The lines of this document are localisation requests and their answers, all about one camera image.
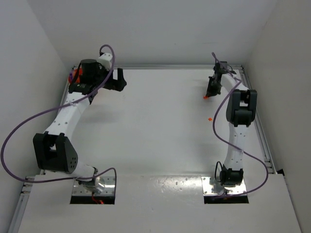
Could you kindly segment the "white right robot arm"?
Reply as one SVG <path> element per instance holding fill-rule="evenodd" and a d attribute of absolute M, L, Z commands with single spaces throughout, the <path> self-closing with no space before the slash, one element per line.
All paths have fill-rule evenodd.
<path fill-rule="evenodd" d="M 247 129 L 255 120 L 257 91 L 246 87 L 235 71 L 228 70 L 227 62 L 215 62 L 213 70 L 205 98 L 219 95 L 222 88 L 228 92 L 226 120 L 229 123 L 229 141 L 218 182 L 223 186 L 237 186 L 243 180 L 243 147 Z"/>

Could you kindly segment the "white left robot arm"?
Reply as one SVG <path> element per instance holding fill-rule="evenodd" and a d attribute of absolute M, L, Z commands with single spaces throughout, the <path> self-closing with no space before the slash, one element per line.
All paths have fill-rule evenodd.
<path fill-rule="evenodd" d="M 118 68 L 117 78 L 113 78 L 112 61 L 112 54 L 103 53 L 98 59 L 81 60 L 72 71 L 65 107 L 43 133 L 33 137 L 36 161 L 41 170 L 64 173 L 85 182 L 94 179 L 97 169 L 80 161 L 71 139 L 80 117 L 100 88 L 121 92 L 127 85 L 123 69 Z"/>

